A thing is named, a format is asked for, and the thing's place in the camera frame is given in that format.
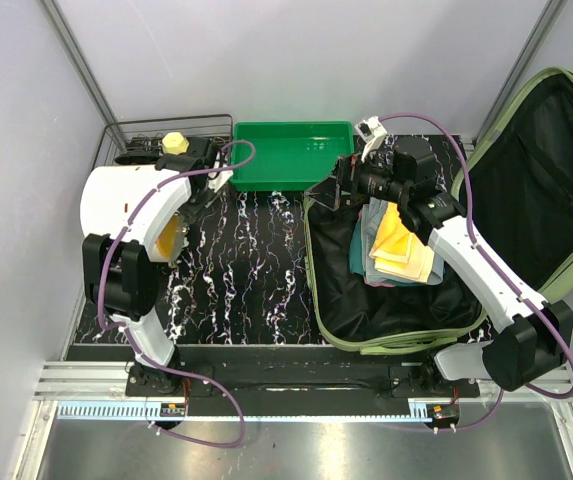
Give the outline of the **yellow towel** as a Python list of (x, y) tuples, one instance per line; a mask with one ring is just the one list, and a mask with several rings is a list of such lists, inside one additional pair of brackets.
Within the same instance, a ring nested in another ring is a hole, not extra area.
[(379, 273), (427, 283), (435, 253), (403, 225), (397, 205), (389, 202), (368, 257)]

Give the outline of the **green hard-shell suitcase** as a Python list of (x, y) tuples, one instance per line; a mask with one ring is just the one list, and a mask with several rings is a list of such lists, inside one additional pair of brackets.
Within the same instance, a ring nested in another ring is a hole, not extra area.
[(407, 355), (453, 344), (484, 320), (503, 330), (573, 289), (573, 73), (533, 77), (452, 192), (464, 211), (431, 233), (446, 265), (435, 286), (366, 284), (349, 267), (357, 208), (305, 200), (307, 280), (326, 341)]

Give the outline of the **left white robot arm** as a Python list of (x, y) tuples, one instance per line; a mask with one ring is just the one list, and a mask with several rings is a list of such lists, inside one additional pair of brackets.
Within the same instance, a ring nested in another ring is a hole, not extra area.
[(181, 386), (175, 349), (156, 313), (160, 268), (178, 260), (231, 177), (222, 142), (165, 135), (136, 146), (89, 175), (80, 202), (84, 290), (104, 317), (134, 342), (147, 384), (162, 396)]

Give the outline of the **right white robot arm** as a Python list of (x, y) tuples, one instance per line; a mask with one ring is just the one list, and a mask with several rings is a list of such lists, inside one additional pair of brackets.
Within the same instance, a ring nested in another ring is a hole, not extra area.
[(396, 206), (402, 224), (445, 261), (490, 317), (492, 340), (444, 348), (420, 371), (426, 393), (442, 396), (465, 378), (491, 380), (505, 391), (532, 388), (563, 364), (573, 374), (573, 311), (529, 287), (476, 232), (472, 209), (439, 188), (425, 140), (402, 137), (387, 149), (384, 138), (372, 138), (362, 151), (339, 156), (305, 195), (333, 212), (371, 199)]

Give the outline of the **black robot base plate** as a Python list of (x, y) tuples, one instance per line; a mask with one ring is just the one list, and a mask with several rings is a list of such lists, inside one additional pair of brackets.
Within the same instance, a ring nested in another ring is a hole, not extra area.
[(397, 398), (480, 396), (480, 388), (470, 380), (454, 384), (425, 380), (425, 354), (364, 356), (312, 344), (182, 345), (178, 353), (182, 369), (208, 375), (231, 390), (345, 387)]

